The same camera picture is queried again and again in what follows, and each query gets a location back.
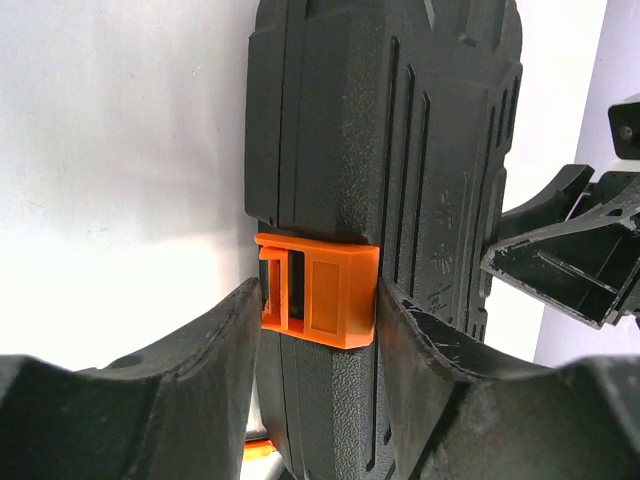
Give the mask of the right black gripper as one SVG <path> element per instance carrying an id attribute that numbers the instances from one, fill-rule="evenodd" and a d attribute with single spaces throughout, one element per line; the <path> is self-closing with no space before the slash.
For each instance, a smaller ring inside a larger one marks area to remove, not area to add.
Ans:
<path id="1" fill-rule="evenodd" d="M 624 190 L 639 177 L 639 94 L 611 105 L 607 120 L 616 158 L 600 179 L 590 182 L 589 165 L 563 166 L 502 215 L 499 243 L 481 263 L 594 329 L 639 315 L 639 191 Z"/>

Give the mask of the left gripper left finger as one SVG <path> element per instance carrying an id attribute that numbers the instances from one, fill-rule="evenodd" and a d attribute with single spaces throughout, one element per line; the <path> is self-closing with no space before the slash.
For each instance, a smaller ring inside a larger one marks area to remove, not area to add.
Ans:
<path id="1" fill-rule="evenodd" d="M 260 283 L 103 369 L 1 359 L 5 479 L 236 479 L 260 336 Z"/>

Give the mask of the black plastic tool case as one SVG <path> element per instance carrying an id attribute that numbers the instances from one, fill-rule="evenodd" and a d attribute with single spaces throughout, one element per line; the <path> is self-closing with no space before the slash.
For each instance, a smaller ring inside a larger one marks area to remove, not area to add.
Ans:
<path id="1" fill-rule="evenodd" d="M 423 310 L 485 334 L 522 73 L 512 1 L 262 1 L 245 210 L 262 233 L 373 245 Z"/>

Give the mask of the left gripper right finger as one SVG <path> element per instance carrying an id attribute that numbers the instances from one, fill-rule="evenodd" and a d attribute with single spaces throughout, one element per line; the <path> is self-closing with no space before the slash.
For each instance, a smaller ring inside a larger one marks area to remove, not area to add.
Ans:
<path id="1" fill-rule="evenodd" d="M 402 479 L 635 479 L 639 360 L 558 368 L 495 350 L 378 284 L 378 341 Z"/>

